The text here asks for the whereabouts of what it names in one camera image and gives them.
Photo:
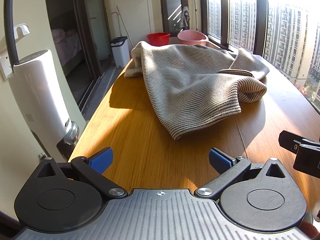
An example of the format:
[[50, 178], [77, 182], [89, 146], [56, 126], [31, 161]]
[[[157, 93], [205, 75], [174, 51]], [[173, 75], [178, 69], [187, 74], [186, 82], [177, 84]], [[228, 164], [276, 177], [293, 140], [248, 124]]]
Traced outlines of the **beige striped knit sweater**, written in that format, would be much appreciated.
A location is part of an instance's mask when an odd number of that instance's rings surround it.
[[202, 45], [156, 47], [139, 42], [124, 76], [142, 76], [153, 109], [174, 140], [241, 112], [259, 101], [269, 68], [252, 54]]

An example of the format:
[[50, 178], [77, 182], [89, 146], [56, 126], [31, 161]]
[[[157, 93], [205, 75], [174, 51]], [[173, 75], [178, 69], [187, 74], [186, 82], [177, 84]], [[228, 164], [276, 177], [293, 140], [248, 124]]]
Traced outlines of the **white cylindrical air purifier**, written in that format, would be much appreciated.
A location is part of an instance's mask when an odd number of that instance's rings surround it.
[[9, 85], [17, 105], [44, 155], [67, 161], [78, 142], [57, 79], [52, 52], [28, 55], [13, 66]]

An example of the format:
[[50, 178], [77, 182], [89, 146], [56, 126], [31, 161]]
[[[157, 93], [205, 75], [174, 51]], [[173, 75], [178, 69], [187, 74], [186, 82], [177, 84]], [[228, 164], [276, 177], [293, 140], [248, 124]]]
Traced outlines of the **white trash bin black lid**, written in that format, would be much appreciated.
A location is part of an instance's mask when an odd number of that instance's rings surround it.
[[110, 41], [113, 58], [117, 68], [125, 68], [130, 61], [127, 36], [116, 37]]

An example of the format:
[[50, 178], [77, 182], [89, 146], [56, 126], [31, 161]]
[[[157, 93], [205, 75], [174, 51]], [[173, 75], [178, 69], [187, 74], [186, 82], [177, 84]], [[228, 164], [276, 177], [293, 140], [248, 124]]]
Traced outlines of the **pink plastic basin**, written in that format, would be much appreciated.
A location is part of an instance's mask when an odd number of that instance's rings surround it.
[[208, 42], [208, 37], [197, 30], [183, 30], [178, 33], [177, 38], [180, 44], [185, 45], [202, 45], [205, 46]]

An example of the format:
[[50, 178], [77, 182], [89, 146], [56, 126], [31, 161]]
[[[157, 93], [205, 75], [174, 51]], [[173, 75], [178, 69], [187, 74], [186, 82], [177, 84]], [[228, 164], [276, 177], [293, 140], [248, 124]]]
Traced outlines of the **red plastic bucket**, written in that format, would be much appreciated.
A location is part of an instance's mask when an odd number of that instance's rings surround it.
[[165, 46], [169, 44], [169, 33], [151, 33], [147, 35], [148, 43], [152, 46]]

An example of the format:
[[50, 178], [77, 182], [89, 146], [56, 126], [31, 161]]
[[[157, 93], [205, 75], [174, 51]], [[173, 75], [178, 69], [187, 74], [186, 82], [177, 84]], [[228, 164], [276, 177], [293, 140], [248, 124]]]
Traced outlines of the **grey hanging rag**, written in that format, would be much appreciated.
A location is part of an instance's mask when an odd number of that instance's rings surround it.
[[181, 13], [181, 20], [180, 20], [180, 27], [181, 28], [188, 28], [189, 27], [189, 8], [188, 6], [183, 7], [182, 13]]

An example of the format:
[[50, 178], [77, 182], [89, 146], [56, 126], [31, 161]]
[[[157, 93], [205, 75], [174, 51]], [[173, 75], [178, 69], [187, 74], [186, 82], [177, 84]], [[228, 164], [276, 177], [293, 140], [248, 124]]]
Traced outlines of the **white wall hook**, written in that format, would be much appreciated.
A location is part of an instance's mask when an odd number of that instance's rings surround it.
[[16, 41], [21, 40], [28, 34], [30, 34], [30, 30], [26, 24], [18, 24], [14, 26], [14, 37]]

